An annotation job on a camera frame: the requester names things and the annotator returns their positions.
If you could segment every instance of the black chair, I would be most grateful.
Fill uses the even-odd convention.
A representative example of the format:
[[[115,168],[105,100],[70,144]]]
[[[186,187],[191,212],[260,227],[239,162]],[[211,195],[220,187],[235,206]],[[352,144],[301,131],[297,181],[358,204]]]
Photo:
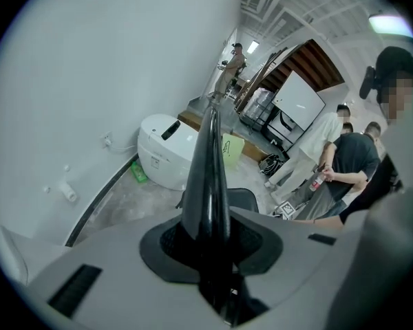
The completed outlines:
[[[254,193],[246,188],[228,188],[228,202],[229,206],[236,206],[241,209],[250,210],[251,212],[259,212],[259,206]],[[180,209],[183,205],[185,191],[182,193],[182,198],[176,206]]]

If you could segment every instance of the whiteboard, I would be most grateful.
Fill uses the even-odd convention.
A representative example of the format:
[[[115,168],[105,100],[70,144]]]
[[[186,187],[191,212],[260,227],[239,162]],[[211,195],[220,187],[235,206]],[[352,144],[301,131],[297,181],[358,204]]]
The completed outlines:
[[[305,131],[325,107],[324,101],[294,71],[278,91],[273,104]]]

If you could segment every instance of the wall outlet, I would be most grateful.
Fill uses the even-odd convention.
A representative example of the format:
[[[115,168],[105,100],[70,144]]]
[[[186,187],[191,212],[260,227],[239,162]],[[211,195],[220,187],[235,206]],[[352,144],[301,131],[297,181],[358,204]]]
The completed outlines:
[[[101,142],[101,146],[103,148],[105,148],[107,146],[107,144],[105,143],[107,140],[109,140],[110,142],[113,143],[113,138],[112,138],[112,132],[107,132],[104,133],[103,135],[100,136],[100,142]]]

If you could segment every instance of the wooden ceiling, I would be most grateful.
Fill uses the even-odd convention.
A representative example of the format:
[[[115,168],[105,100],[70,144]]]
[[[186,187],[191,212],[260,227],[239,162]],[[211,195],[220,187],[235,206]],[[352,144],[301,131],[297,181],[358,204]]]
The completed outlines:
[[[344,83],[333,62],[314,41],[309,40],[291,52],[276,68],[260,82],[259,87],[276,92],[289,74],[295,71],[315,91]]]

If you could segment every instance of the ceiling light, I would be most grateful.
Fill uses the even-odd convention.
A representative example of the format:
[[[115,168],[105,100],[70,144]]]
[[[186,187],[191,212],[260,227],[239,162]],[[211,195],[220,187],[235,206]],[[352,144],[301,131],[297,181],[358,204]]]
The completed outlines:
[[[380,14],[370,16],[369,22],[376,33],[399,34],[401,36],[409,36],[413,38],[413,32],[402,17]]]
[[[254,50],[259,46],[259,43],[257,43],[256,41],[253,41],[251,43],[251,45],[249,45],[248,50],[246,51],[248,54],[252,54],[254,52]]]

